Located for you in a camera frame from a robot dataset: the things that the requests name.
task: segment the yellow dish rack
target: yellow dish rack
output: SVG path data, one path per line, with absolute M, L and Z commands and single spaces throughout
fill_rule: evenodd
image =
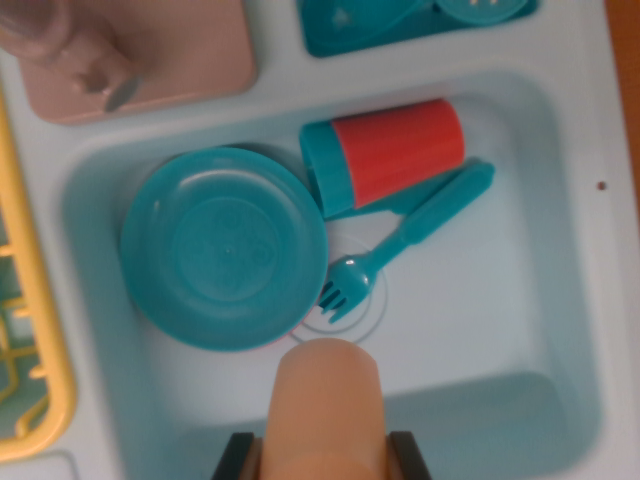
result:
M 71 364 L 0 94 L 2 224 L 7 241 L 0 245 L 0 265 L 5 276 L 15 275 L 17 282 L 14 291 L 2 292 L 7 282 L 0 270 L 0 462 L 52 444 L 69 425 L 76 402 Z M 28 333 L 16 337 L 14 330 Z

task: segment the faucet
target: faucet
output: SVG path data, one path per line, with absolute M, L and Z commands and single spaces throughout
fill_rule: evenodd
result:
M 112 26 L 76 0 L 0 0 L 0 47 L 55 71 L 104 112 L 127 103 L 140 86 Z

